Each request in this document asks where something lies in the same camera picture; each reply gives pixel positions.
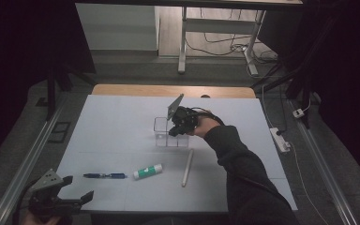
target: dark sleeve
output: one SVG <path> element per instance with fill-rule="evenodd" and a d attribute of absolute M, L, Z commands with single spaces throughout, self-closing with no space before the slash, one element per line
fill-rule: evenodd
<path fill-rule="evenodd" d="M 236 127 L 214 127 L 204 139 L 216 151 L 217 163 L 227 171 L 232 224 L 299 224 L 268 179 L 262 161 L 241 142 Z"/>

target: cable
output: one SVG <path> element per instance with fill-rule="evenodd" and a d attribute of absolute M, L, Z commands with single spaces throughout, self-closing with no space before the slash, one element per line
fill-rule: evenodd
<path fill-rule="evenodd" d="M 270 70 L 268 70 L 268 72 L 262 76 L 262 77 L 254 77 L 254 78 L 261 78 L 261 80 L 255 82 L 254 84 L 252 84 L 250 86 L 250 88 L 252 88 L 253 90 L 255 90 L 255 87 L 257 85 L 260 85 L 261 83 L 264 83 L 265 81 L 267 81 L 268 79 L 272 78 L 272 77 L 278 77 L 280 78 L 280 76 L 273 76 L 280 68 L 282 67 L 282 64 L 280 64 L 279 62 L 277 62 L 275 65 L 273 65 Z"/>
<path fill-rule="evenodd" d="M 208 111 L 208 110 L 206 110 L 206 109 L 203 109 L 203 108 L 200 108 L 200 107 L 192 107 L 192 108 L 190 108 L 191 110 L 201 110 L 201 111 L 205 111 L 205 112 L 207 112 L 207 113 L 212 113 L 212 112 L 210 112 L 210 111 Z"/>
<path fill-rule="evenodd" d="M 223 41 L 228 41 L 228 40 L 233 40 L 233 39 L 242 39 L 242 38 L 250 38 L 250 36 L 241 36 L 241 37 L 231 37 L 231 38 L 226 38 L 226 39 L 220 39 L 220 40 L 208 40 L 206 37 L 206 33 L 203 33 L 206 42 L 209 43 L 218 43 L 218 42 L 223 42 Z"/>
<path fill-rule="evenodd" d="M 264 53 L 274 53 L 272 50 L 267 50 L 260 53 L 260 56 L 256 56 L 256 53 L 253 51 L 254 56 L 258 59 L 263 61 L 264 63 L 276 63 L 278 59 L 276 57 L 262 57 Z"/>
<path fill-rule="evenodd" d="M 191 46 L 188 44 L 187 39 L 186 39 L 186 44 L 189 46 L 189 48 L 190 48 L 191 50 L 199 51 L 199 52 L 203 52 L 203 53 L 208 53 L 208 54 L 213 54 L 213 55 L 217 55 L 217 56 L 227 55 L 227 54 L 231 54 L 231 53 L 235 52 L 234 50 L 231 50 L 230 52 L 226 52 L 226 53 L 212 53 L 212 52 L 208 52 L 208 51 L 205 51 L 205 50 L 202 50 L 202 49 L 196 49 L 196 48 L 191 47 Z"/>
<path fill-rule="evenodd" d="M 285 109 L 283 107 L 283 101 L 282 101 L 282 85 L 279 86 L 279 99 L 280 99 L 280 106 L 282 108 L 282 115 L 283 115 L 283 121 L 285 122 L 285 129 L 279 130 L 278 132 L 283 133 L 288 130 L 288 122 L 286 121 L 286 115 L 285 115 Z"/>
<path fill-rule="evenodd" d="M 256 53 L 254 51 L 253 52 L 253 55 L 252 55 L 252 58 L 253 59 L 256 59 L 257 62 L 259 62 L 260 64 L 268 64 L 268 63 L 276 63 L 278 60 L 277 59 L 273 59 L 273 58 L 270 58 L 270 59 L 264 59 L 262 57 L 258 57 L 256 56 Z"/>
<path fill-rule="evenodd" d="M 318 211 L 317 207 L 315 207 L 315 204 L 312 202 L 312 200 L 309 198 L 308 196 L 308 193 L 307 193 L 307 190 L 306 190 L 306 186 L 304 184 L 304 180 L 303 180 L 303 175 L 300 171 L 300 167 L 299 167 L 299 162 L 297 160 L 297 151 L 296 151 L 296 148 L 294 147 L 293 143 L 292 142 L 289 142 L 291 145 L 292 145 L 292 148 L 294 150 L 294 158 L 296 159 L 296 166 L 297 166 L 297 170 L 299 171 L 299 175 L 300 175 L 300 180 L 302 181 L 302 185 L 303 185 L 303 189 L 304 191 L 306 192 L 306 196 L 309 200 L 309 202 L 311 203 L 312 207 L 314 207 L 315 211 L 317 212 L 318 216 L 320 216 L 320 218 L 323 220 L 323 222 L 328 225 L 328 223 L 326 222 L 326 220 L 323 218 L 323 216 L 320 214 L 320 212 Z"/>
<path fill-rule="evenodd" d="M 303 112 L 308 110 L 310 105 L 311 105 L 311 97 L 308 98 L 308 106 L 303 110 Z"/>
<path fill-rule="evenodd" d="M 286 61 L 294 61 L 296 57 L 305 57 L 306 51 L 308 51 L 308 47 L 313 45 L 314 40 L 317 39 L 319 34 L 320 32 L 313 28 L 309 37 L 305 41 L 303 41 L 302 44 L 298 45 L 297 49 L 292 50 L 292 52 L 288 53 L 288 55 L 279 55 L 278 60 L 284 63 Z"/>
<path fill-rule="evenodd" d="M 240 9 L 240 11 L 239 11 L 238 21 L 241 19 L 241 14 L 242 14 L 242 9 Z M 203 8 L 202 8 L 202 7 L 200 7 L 200 15 L 201 15 L 201 18 L 204 17 L 204 12 L 203 12 Z M 245 45 L 240 45 L 240 44 L 233 45 L 233 42 L 234 42 L 235 39 L 250 38 L 250 36 L 235 37 L 236 34 L 234 34 L 232 38 L 226 38 L 226 39 L 220 39 L 220 40 L 208 40 L 208 39 L 207 39 L 207 36 L 206 36 L 206 33 L 203 33 L 203 36 L 204 36 L 206 42 L 208 42 L 208 43 L 219 43 L 219 42 L 223 42 L 223 41 L 228 41 L 228 40 L 230 40 L 230 41 L 231 41 L 231 43 L 230 43 L 230 50 L 232 50 L 232 52 L 241 52 L 241 50 L 238 50 L 238 49 L 239 49 L 240 47 L 244 47 L 244 46 L 245 46 Z M 194 49 L 194 50 L 201 51 L 201 52 L 204 52 L 204 53 L 210 53 L 210 54 L 213 54 L 213 55 L 226 55 L 226 54 L 228 54 L 228 53 L 224 53 L 224 54 L 221 54 L 221 53 L 219 53 L 219 54 L 217 54 L 217 53 L 211 53 L 211 52 L 207 52 L 207 51 L 201 50 L 201 49 Z"/>
<path fill-rule="evenodd" d="M 255 14 L 255 22 L 257 21 L 257 14 L 259 14 L 259 10 L 256 10 L 256 14 Z"/>
<path fill-rule="evenodd" d="M 273 128 L 273 124 L 270 121 L 270 118 L 268 117 L 267 109 L 265 109 L 265 102 L 264 102 L 264 85 L 262 86 L 262 107 L 264 108 L 265 112 L 265 118 L 267 118 L 268 123 L 270 124 L 271 128 Z"/>
<path fill-rule="evenodd" d="M 281 93 L 280 87 L 279 87 L 279 94 L 280 94 L 279 98 L 280 98 L 280 103 L 281 103 L 281 108 L 282 108 L 282 115 L 283 115 L 283 120 L 284 120 L 284 124 L 285 124 L 285 129 L 282 129 L 282 130 L 279 130 L 279 131 L 278 131 L 279 134 L 281 134 L 281 133 L 283 133 L 283 132 L 285 132 L 285 131 L 288 130 L 288 122 L 287 122 L 287 120 L 286 120 L 285 109 L 284 109 L 284 107 L 283 107 L 282 93 Z M 271 120 L 270 120 L 270 118 L 269 118 L 269 116 L 268 116 L 267 109 L 266 109 L 266 107 L 265 107 L 265 102 L 264 102 L 264 85 L 262 86 L 262 107 L 263 107 L 263 109 L 264 109 L 265 118 L 267 119 L 267 121 L 268 121 L 269 125 L 271 126 L 271 128 L 273 128 L 273 127 L 274 127 L 274 126 L 273 126 L 273 123 L 271 123 Z"/>

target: floor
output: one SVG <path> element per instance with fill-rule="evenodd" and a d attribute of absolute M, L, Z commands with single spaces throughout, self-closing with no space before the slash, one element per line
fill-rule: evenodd
<path fill-rule="evenodd" d="M 176 20 L 180 18 L 178 17 L 178 8 L 167 9 L 167 15 L 174 16 Z M 232 13 L 233 17 L 238 15 L 237 11 L 239 10 L 235 10 Z M 208 10 L 204 12 L 204 16 L 210 15 L 207 12 Z M 225 19 L 230 17 L 229 15 L 231 14 L 230 10 L 223 10 L 220 13 L 219 16 Z M 194 12 L 190 11 L 189 15 L 191 14 L 200 16 L 200 11 L 196 9 Z M 161 40 L 176 34 L 174 31 L 168 31 L 169 28 L 177 27 L 176 29 L 178 29 L 179 27 L 178 22 L 173 22 L 172 25 L 165 24 L 169 22 L 169 19 L 165 19 L 164 15 L 165 10 L 161 10 Z M 187 38 L 189 38 L 190 44 L 192 41 L 192 44 L 195 45 L 194 47 L 201 49 L 206 47 L 207 51 L 225 53 L 229 50 L 229 43 L 207 44 L 205 43 L 204 36 L 187 36 Z M 225 37 L 211 36 L 210 38 L 219 39 Z M 187 51 L 187 55 L 190 56 L 187 60 L 187 72 L 185 75 L 179 76 L 177 74 L 177 59 L 175 58 L 178 48 L 170 48 L 173 46 L 171 44 L 167 45 L 167 47 L 164 47 L 163 43 L 160 43 L 160 45 L 160 57 L 156 55 L 117 55 L 94 52 L 93 57 L 97 67 L 97 74 L 91 75 L 91 77 L 98 83 L 217 86 L 251 86 L 259 80 L 259 78 L 248 76 L 245 59 L 239 57 L 239 53 L 233 53 L 233 55 L 225 57 L 207 57 L 205 53 L 200 54 L 197 51 Z M 257 46 L 255 51 L 262 53 L 267 51 L 267 49 L 261 44 L 261 47 Z M 273 52 L 270 57 L 275 57 L 275 53 Z M 271 66 L 272 64 L 258 64 L 258 70 L 263 75 Z M 282 76 L 285 72 L 280 71 L 276 73 L 276 77 Z M 63 137 L 59 132 L 52 133 L 49 136 L 49 140 L 44 145 L 43 151 L 28 180 L 40 177 L 50 168 L 56 169 L 58 167 L 60 158 L 69 142 L 70 134 L 75 128 L 81 113 L 83 103 L 87 95 L 92 91 L 92 87 L 88 83 L 73 75 L 70 78 L 74 83 L 72 91 L 70 93 L 58 92 L 60 97 L 68 95 L 64 109 L 58 118 L 58 122 L 69 123 L 67 136 Z M 301 131 L 297 126 L 297 121 L 292 116 L 293 109 L 290 104 L 292 103 L 297 106 L 298 101 L 289 101 L 283 98 L 282 92 L 286 86 L 287 84 L 285 83 L 280 88 L 266 92 L 263 95 L 258 95 L 258 98 L 261 100 L 262 106 L 266 111 L 267 121 L 269 121 L 267 125 L 271 126 L 270 124 L 272 124 L 273 127 L 286 128 L 287 131 L 284 133 L 284 138 L 293 144 L 290 154 L 280 154 L 279 156 L 290 182 L 293 196 L 299 207 L 295 214 L 301 224 L 347 224 L 338 215 L 334 200 L 328 193 L 327 187 L 311 157 L 306 141 L 303 139 Z M 30 89 L 28 102 L 24 107 L 21 117 L 0 148 L 0 200 L 4 196 L 12 177 L 29 149 L 32 148 L 41 128 L 45 125 L 46 107 L 37 105 L 40 99 L 45 97 L 45 82 L 38 83 Z M 351 206 L 357 220 L 355 224 L 360 224 L 360 168 L 344 145 L 338 140 L 336 134 L 322 121 L 318 113 L 319 103 L 319 99 L 314 98 L 309 108 L 310 131 L 313 133 L 327 164 Z M 314 206 L 316 206 L 320 215 L 314 209 Z M 75 216 L 73 221 L 73 224 L 86 225 L 91 223 L 92 220 L 87 214 Z"/>

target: power strip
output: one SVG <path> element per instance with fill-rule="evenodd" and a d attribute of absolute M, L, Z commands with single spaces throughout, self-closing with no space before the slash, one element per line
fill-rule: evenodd
<path fill-rule="evenodd" d="M 282 153 L 287 153 L 291 150 L 291 145 L 288 142 L 285 142 L 282 135 L 277 135 L 278 129 L 277 128 L 270 128 L 271 135 L 279 148 L 279 151 Z"/>
<path fill-rule="evenodd" d="M 293 111 L 293 116 L 295 118 L 300 118 L 304 115 L 304 112 L 301 109 L 295 110 Z"/>

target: white stick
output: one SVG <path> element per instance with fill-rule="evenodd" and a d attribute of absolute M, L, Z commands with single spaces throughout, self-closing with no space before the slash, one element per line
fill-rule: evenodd
<path fill-rule="evenodd" d="M 189 173 L 189 167 L 191 166 L 191 160 L 192 160 L 193 154 L 194 154 L 194 149 L 191 148 L 191 150 L 189 150 L 189 153 L 188 153 L 187 166 L 186 166 L 186 169 L 184 170 L 183 182 L 181 183 L 182 187 L 186 186 L 188 173 Z"/>

